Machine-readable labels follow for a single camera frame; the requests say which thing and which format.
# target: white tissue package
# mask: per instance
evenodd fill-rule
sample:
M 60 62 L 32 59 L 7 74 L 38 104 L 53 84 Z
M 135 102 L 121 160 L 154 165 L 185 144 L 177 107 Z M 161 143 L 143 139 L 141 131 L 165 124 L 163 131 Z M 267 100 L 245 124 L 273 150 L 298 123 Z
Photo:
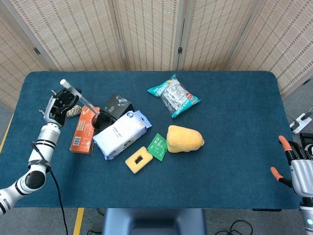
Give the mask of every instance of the white tissue package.
M 106 160 L 115 158 L 120 152 L 147 132 L 151 124 L 138 110 L 128 111 L 113 125 L 93 137 Z

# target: teal snack package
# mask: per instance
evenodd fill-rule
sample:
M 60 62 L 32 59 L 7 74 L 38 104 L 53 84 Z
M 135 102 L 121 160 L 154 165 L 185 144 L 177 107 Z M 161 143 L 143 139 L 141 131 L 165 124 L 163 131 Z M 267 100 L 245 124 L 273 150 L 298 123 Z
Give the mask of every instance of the teal snack package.
M 156 97 L 161 97 L 171 112 L 172 118 L 176 118 L 180 113 L 201 101 L 181 85 L 176 78 L 176 74 L 161 85 L 148 89 L 148 92 Z
M 152 142 L 149 144 L 148 152 L 162 162 L 166 151 L 166 139 L 157 133 Z

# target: orange box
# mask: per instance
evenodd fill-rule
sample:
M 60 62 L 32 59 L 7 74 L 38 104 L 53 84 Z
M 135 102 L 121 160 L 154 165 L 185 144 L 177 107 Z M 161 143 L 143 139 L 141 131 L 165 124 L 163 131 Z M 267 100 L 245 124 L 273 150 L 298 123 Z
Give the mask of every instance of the orange box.
M 92 126 L 91 121 L 93 117 L 94 113 L 89 108 L 84 106 L 77 123 L 72 144 L 69 148 L 71 152 L 83 154 L 92 153 L 94 145 L 92 139 L 94 134 L 94 127 Z

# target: orange fingertip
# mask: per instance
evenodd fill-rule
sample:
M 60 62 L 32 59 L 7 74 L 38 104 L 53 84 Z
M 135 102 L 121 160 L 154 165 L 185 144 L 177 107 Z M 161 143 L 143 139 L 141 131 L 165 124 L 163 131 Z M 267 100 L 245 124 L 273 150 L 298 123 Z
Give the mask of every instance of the orange fingertip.
M 279 180 L 280 178 L 283 178 L 281 174 L 279 174 L 278 170 L 275 167 L 271 167 L 270 171 L 272 172 L 272 175 L 275 177 L 276 180 Z
M 292 148 L 291 148 L 291 146 L 290 146 L 288 140 L 286 140 L 285 137 L 279 136 L 278 139 L 279 139 L 279 141 L 282 143 L 283 148 L 284 148 L 285 151 L 292 151 Z

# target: woven panel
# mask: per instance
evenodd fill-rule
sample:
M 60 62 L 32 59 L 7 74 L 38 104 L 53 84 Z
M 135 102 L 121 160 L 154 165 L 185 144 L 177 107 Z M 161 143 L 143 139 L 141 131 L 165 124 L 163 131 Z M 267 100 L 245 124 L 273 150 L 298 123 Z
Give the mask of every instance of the woven panel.
M 255 4 L 253 0 L 195 0 L 183 69 L 223 69 Z
M 273 72 L 285 93 L 313 68 L 313 1 L 265 0 L 230 64 Z
M 25 76 L 43 69 L 0 16 L 0 101 L 15 109 Z
M 106 0 L 11 0 L 59 70 L 122 70 Z
M 130 70 L 172 70 L 178 1 L 116 3 Z

